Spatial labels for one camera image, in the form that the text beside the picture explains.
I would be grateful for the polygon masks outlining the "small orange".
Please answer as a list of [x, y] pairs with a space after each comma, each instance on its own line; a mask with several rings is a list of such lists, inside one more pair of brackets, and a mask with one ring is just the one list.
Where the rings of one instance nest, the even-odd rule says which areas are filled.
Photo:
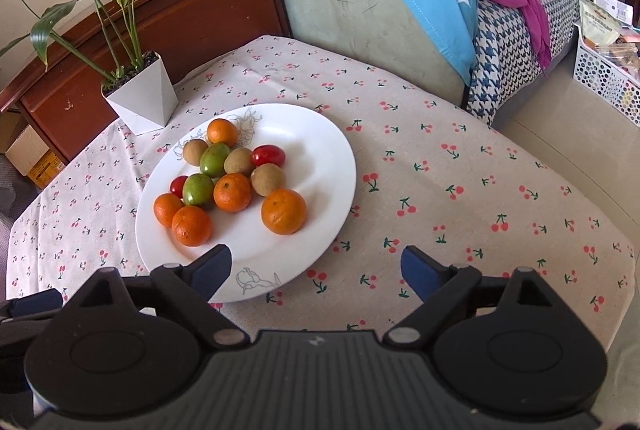
[[183, 202], [178, 196], [170, 192], [158, 195], [153, 204], [153, 213], [157, 222], [164, 228], [171, 228], [172, 219], [183, 207]]

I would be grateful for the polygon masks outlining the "red cherry tomato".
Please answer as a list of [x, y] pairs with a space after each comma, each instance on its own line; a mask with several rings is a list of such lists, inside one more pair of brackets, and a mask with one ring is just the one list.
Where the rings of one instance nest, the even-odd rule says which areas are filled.
[[183, 188], [186, 184], [186, 180], [188, 176], [178, 176], [174, 180], [171, 181], [169, 186], [169, 192], [178, 198], [183, 198]]
[[265, 164], [282, 167], [286, 160], [285, 152], [280, 146], [274, 144], [264, 144], [255, 147], [252, 152], [252, 163], [255, 167]]

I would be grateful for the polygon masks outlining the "brown kiwi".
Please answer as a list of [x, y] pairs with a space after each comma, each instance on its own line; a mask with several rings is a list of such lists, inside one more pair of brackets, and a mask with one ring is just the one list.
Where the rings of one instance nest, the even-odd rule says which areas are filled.
[[203, 154], [208, 149], [208, 144], [202, 139], [192, 139], [182, 148], [182, 158], [191, 166], [200, 166]]
[[233, 149], [224, 160], [224, 172], [228, 175], [240, 173], [249, 177], [254, 168], [253, 151], [243, 146]]
[[285, 187], [286, 178], [283, 170], [275, 164], [257, 166], [250, 174], [250, 182], [254, 191], [266, 197], [275, 190]]

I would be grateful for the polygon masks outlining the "front green fruit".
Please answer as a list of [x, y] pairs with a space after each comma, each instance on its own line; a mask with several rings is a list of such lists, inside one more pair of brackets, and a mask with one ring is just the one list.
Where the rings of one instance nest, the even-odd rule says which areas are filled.
[[184, 181], [182, 200], [187, 206], [203, 206], [213, 197], [214, 183], [204, 173], [194, 173]]

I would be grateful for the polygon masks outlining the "green fruit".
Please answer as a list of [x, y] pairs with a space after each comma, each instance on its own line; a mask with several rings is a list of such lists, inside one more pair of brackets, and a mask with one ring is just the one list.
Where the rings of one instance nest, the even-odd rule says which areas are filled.
[[217, 142], [209, 146], [200, 159], [201, 173], [204, 173], [204, 175], [212, 179], [224, 176], [224, 161], [230, 152], [230, 147], [222, 142]]
[[184, 181], [182, 200], [187, 206], [203, 206], [213, 197], [214, 183], [204, 173], [194, 173]]

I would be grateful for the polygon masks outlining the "cherry print tablecloth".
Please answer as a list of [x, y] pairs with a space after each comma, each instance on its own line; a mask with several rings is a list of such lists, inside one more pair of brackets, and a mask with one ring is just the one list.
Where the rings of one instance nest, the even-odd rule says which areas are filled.
[[6, 293], [70, 299], [101, 267], [148, 272], [134, 240], [140, 195], [189, 133], [241, 106], [288, 103], [340, 129], [356, 187], [340, 228], [295, 280], [243, 265], [240, 300], [213, 306], [262, 328], [385, 332], [418, 296], [400, 274], [409, 245], [491, 276], [537, 271], [609, 346], [634, 298], [631, 242], [576, 187], [462, 109], [379, 68], [264, 36], [177, 86], [162, 130], [101, 132], [14, 222]]

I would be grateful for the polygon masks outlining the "large orange on plate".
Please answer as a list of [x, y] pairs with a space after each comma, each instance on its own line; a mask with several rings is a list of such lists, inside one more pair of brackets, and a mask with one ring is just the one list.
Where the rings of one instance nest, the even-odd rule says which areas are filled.
[[307, 205], [302, 195], [290, 189], [277, 189], [262, 202], [262, 224], [277, 235], [291, 235], [306, 221]]

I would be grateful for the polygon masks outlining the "back green fruit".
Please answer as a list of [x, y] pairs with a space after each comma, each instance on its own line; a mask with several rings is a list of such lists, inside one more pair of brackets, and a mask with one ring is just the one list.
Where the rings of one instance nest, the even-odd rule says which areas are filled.
[[204, 175], [212, 179], [224, 176], [224, 161], [230, 152], [230, 147], [222, 142], [217, 142], [209, 146], [200, 159], [201, 173], [204, 173]]

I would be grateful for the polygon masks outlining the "brown kiwi on plate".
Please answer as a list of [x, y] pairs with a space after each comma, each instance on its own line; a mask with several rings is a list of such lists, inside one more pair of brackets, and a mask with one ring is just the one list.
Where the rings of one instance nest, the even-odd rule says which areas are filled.
[[182, 148], [182, 158], [191, 166], [200, 166], [203, 154], [208, 149], [208, 144], [202, 139], [192, 139]]

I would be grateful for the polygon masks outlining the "cardboard box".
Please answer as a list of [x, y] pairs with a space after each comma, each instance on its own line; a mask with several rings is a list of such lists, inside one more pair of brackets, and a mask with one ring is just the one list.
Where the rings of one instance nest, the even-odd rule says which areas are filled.
[[1, 114], [1, 154], [39, 190], [45, 189], [65, 168], [37, 131], [13, 111]]

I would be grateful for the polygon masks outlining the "white geometric plant pot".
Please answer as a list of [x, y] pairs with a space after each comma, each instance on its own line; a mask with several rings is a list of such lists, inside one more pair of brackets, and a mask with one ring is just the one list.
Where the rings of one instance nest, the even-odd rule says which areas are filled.
[[134, 68], [116, 83], [102, 84], [101, 94], [134, 135], [163, 129], [178, 105], [177, 94], [162, 57], [149, 51], [143, 68]]

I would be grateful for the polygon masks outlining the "houndstooth sofa cover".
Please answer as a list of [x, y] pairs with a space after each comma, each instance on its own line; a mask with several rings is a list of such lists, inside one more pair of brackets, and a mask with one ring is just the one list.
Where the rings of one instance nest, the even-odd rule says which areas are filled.
[[[552, 62], [558, 63], [574, 39], [580, 0], [540, 0], [550, 28]], [[544, 72], [520, 10], [480, 0], [474, 39], [473, 68], [466, 110], [486, 124], [524, 96], [524, 90]]]

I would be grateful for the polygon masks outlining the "green leafy plant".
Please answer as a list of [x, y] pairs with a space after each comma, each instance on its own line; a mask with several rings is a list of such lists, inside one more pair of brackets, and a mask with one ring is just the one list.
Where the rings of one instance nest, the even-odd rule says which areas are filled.
[[81, 1], [83, 0], [60, 2], [42, 13], [30, 10], [29, 13], [35, 18], [35, 22], [29, 32], [4, 45], [1, 48], [1, 53], [6, 54], [22, 42], [29, 42], [40, 62], [44, 66], [48, 66], [49, 46], [57, 44], [98, 73], [102, 77], [102, 88], [107, 92], [113, 92], [140, 75], [158, 57], [142, 49], [136, 18], [136, 0], [115, 0], [116, 8], [122, 18], [122, 24], [124, 24], [123, 28], [116, 25], [115, 19], [102, 0], [88, 0], [93, 3], [107, 50], [114, 62], [114, 68], [111, 71], [100, 68], [98, 63], [82, 54], [77, 47], [56, 30], [58, 24], [73, 12], [78, 2]]

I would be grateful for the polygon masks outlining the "white perforated basket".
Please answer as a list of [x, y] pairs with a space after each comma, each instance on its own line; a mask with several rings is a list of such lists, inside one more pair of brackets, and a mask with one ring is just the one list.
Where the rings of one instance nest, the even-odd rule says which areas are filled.
[[580, 0], [573, 77], [639, 127], [639, 30], [612, 15], [616, 0]]

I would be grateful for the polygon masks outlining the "pale green sofa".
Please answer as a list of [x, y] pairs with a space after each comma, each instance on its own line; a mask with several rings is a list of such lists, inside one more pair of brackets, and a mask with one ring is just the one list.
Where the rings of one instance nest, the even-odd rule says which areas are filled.
[[383, 68], [455, 105], [462, 78], [402, 0], [284, 0], [293, 37]]

